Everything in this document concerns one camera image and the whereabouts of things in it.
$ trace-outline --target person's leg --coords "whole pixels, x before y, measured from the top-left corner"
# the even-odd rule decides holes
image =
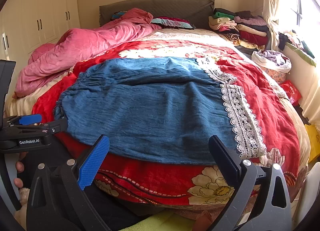
[[[44,163],[48,167],[55,167],[65,163],[70,158],[72,157],[63,144],[53,137],[53,142],[49,148],[31,151],[26,155],[22,160],[25,169],[18,174],[18,177],[22,179],[24,187],[30,188],[33,176],[40,163]],[[147,217],[139,217],[133,214],[114,197],[98,189],[94,183],[86,187],[84,192],[111,230],[120,230],[132,226]]]

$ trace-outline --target screw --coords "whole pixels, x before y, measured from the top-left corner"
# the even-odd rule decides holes
[[[252,164],[252,162],[248,159],[243,160],[243,164],[246,166],[250,166]]]
[[[276,170],[279,170],[281,168],[281,166],[278,163],[274,163],[272,166]]]
[[[44,168],[44,163],[40,163],[39,165],[38,165],[38,169],[43,169]]]
[[[72,166],[72,165],[74,165],[76,163],[76,161],[73,159],[73,158],[71,158],[71,159],[69,159],[68,161],[67,161],[67,165],[68,166]]]

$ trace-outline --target white wardrobe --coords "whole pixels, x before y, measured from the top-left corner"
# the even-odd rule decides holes
[[[79,27],[77,0],[7,0],[0,11],[0,59],[17,62],[8,95],[37,47]]]

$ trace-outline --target textured blue pad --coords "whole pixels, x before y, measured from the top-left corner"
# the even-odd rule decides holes
[[[90,186],[110,148],[109,137],[103,135],[79,168],[78,184],[83,190]]]
[[[32,115],[25,115],[22,116],[19,120],[19,123],[21,125],[29,125],[29,124],[35,124],[40,123],[42,121],[41,114],[32,114]]]

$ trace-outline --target gray quilted headboard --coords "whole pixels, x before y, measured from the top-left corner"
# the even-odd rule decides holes
[[[100,26],[108,23],[117,11],[139,8],[153,17],[166,16],[190,21],[196,28],[210,29],[208,16],[212,15],[214,0],[125,0],[100,6]]]

